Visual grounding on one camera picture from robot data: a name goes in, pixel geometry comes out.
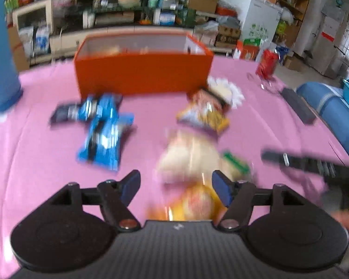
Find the red soda can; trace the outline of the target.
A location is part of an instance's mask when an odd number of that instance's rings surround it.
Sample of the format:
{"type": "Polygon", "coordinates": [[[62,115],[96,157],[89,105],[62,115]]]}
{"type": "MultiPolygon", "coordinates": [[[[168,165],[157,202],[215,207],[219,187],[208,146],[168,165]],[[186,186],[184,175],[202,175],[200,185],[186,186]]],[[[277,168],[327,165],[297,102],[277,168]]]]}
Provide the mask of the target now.
{"type": "Polygon", "coordinates": [[[278,53],[265,49],[258,63],[256,75],[262,79],[271,80],[278,63],[278,53]]]}

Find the clear eyeglasses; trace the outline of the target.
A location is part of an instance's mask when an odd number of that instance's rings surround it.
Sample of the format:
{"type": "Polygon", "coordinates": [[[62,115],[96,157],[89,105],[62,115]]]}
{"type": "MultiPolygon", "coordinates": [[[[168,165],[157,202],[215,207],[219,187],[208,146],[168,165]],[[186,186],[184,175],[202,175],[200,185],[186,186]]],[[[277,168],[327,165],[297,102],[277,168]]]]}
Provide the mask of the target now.
{"type": "Polygon", "coordinates": [[[252,73],[247,73],[246,77],[248,80],[256,83],[264,91],[272,94],[279,94],[281,92],[278,83],[274,80],[263,79],[262,77],[252,73]]]}

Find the white daisy coaster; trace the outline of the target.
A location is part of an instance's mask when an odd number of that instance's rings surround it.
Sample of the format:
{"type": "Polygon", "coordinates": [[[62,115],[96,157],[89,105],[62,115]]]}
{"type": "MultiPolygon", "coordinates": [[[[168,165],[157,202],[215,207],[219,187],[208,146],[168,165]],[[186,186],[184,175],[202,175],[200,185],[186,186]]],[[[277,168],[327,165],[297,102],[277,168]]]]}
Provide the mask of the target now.
{"type": "Polygon", "coordinates": [[[241,89],[224,77],[209,76],[207,85],[213,93],[221,97],[232,109],[242,106],[245,100],[241,89]]]}

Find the blue snack pack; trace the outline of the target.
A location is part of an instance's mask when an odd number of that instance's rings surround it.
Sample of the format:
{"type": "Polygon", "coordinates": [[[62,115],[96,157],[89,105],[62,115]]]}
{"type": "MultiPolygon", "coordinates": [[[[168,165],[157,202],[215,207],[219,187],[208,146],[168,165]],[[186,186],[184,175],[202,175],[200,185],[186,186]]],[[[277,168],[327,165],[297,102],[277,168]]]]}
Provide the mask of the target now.
{"type": "Polygon", "coordinates": [[[81,161],[118,170],[123,134],[134,123],[134,114],[118,111],[121,101],[121,95],[105,93],[90,95],[81,104],[77,120],[90,123],[84,147],[78,152],[81,161]]]}

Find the white cabinet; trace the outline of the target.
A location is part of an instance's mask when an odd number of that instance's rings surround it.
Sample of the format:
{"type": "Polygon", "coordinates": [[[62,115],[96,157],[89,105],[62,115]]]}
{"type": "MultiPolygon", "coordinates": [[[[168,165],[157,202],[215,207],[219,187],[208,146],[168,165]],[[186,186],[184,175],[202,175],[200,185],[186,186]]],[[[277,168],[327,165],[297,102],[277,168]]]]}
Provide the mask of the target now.
{"type": "Polygon", "coordinates": [[[53,33],[53,0],[37,0],[13,10],[12,21],[18,31],[30,26],[46,25],[53,33]]]}

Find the cream bread pack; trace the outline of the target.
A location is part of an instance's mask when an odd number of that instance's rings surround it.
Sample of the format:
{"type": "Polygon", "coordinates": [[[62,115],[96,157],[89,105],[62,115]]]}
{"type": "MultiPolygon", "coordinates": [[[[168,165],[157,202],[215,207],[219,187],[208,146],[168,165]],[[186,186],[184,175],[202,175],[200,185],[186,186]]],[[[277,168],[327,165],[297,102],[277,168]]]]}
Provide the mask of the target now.
{"type": "Polygon", "coordinates": [[[186,130],[168,133],[167,146],[156,164],[161,182],[207,180],[215,170],[224,170],[224,161],[210,137],[186,130]]]}

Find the green striped snack pack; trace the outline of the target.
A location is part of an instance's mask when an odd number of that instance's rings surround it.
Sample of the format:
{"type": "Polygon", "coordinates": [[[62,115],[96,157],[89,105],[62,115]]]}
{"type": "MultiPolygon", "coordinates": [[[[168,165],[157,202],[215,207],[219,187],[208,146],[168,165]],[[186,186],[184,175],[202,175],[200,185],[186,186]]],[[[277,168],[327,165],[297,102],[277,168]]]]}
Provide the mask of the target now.
{"type": "Polygon", "coordinates": [[[231,180],[237,181],[249,178],[252,170],[243,159],[239,159],[230,151],[221,153],[221,171],[231,180]]]}

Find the orange storage box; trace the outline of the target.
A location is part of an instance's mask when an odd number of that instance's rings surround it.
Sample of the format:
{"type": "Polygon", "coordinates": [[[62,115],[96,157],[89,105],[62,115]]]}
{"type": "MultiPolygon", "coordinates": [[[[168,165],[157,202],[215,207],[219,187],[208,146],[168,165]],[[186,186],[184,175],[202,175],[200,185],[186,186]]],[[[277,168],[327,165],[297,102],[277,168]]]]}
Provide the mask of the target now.
{"type": "Polygon", "coordinates": [[[214,53],[187,32],[87,36],[74,57],[82,98],[113,92],[191,93],[207,85],[214,53]]]}

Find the black rectangular case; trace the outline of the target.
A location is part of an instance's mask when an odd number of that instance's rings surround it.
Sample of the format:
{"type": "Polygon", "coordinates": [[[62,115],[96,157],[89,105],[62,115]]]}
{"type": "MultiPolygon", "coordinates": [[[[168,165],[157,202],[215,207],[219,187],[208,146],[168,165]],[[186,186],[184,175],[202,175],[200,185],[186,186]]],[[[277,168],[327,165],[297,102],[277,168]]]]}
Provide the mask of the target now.
{"type": "Polygon", "coordinates": [[[316,115],[294,90],[284,88],[280,94],[305,125],[314,124],[316,115]]]}

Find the orange yellow snack bag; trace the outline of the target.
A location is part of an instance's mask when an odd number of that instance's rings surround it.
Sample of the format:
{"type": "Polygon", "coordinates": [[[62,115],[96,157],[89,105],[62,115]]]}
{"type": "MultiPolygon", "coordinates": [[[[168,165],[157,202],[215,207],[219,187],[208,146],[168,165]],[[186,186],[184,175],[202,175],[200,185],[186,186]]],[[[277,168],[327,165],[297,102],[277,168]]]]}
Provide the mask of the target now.
{"type": "Polygon", "coordinates": [[[189,97],[189,105],[176,116],[178,122],[187,123],[217,135],[229,127],[226,112],[229,104],[208,88],[200,88],[189,97]]]}

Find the dark navy snack pack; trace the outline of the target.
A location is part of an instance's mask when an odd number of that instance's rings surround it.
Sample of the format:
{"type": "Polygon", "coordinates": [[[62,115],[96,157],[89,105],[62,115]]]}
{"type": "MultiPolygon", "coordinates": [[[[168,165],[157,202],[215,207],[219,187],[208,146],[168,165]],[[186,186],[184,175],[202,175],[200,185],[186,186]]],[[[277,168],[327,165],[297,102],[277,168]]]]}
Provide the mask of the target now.
{"type": "Polygon", "coordinates": [[[86,122],[87,117],[81,113],[82,103],[58,105],[52,113],[49,124],[56,125],[66,122],[86,122]]]}

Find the yellow soft bread pack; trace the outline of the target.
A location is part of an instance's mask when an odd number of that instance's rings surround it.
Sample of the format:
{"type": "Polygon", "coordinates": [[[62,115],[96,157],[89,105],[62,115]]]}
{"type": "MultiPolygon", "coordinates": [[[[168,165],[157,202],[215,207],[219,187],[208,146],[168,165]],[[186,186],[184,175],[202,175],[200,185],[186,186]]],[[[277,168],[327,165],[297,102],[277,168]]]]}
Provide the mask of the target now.
{"type": "Polygon", "coordinates": [[[194,183],[169,204],[150,207],[147,219],[160,221],[211,220],[216,223],[226,211],[210,184],[194,183]]]}

